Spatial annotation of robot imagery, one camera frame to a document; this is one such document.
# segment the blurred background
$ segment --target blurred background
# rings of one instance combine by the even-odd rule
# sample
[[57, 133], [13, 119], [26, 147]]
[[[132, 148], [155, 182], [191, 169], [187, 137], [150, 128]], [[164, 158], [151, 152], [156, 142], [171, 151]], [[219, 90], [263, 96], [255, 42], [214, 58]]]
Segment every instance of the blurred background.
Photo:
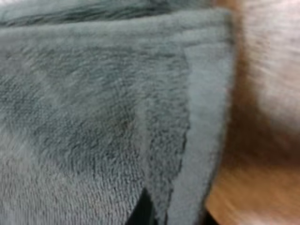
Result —
[[207, 210], [219, 225], [300, 225], [300, 0], [215, 4], [233, 11], [238, 60]]

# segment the gray fabric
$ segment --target gray fabric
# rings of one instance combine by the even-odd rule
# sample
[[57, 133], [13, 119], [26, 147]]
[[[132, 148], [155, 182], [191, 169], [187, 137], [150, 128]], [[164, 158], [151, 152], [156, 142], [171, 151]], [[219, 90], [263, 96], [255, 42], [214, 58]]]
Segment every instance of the gray fabric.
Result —
[[143, 187], [159, 224], [196, 221], [225, 124], [228, 12], [59, 24], [21, 5], [0, 9], [0, 225], [124, 224]]

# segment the folded towel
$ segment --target folded towel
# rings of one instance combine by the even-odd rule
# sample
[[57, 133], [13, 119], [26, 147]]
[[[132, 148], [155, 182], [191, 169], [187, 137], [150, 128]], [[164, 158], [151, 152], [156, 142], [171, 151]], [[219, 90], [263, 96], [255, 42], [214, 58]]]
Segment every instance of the folded towel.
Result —
[[143, 188], [159, 225], [197, 221], [233, 82], [230, 17], [136, 2], [0, 9], [0, 225], [125, 224]]

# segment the plush fabric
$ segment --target plush fabric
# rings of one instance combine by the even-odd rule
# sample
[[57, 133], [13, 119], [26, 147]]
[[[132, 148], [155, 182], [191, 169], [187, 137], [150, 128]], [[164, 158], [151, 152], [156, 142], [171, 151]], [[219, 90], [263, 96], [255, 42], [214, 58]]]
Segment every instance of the plush fabric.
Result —
[[194, 224], [233, 82], [228, 12], [56, 3], [0, 8], [0, 225], [125, 224], [143, 188], [158, 224]]

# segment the wooden surface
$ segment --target wooden surface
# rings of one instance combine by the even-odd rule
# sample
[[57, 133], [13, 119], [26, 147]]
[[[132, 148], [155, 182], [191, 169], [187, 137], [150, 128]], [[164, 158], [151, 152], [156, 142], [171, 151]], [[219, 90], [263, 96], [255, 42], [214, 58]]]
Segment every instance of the wooden surface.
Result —
[[236, 87], [207, 200], [221, 225], [300, 225], [300, 0], [219, 0], [234, 10]]

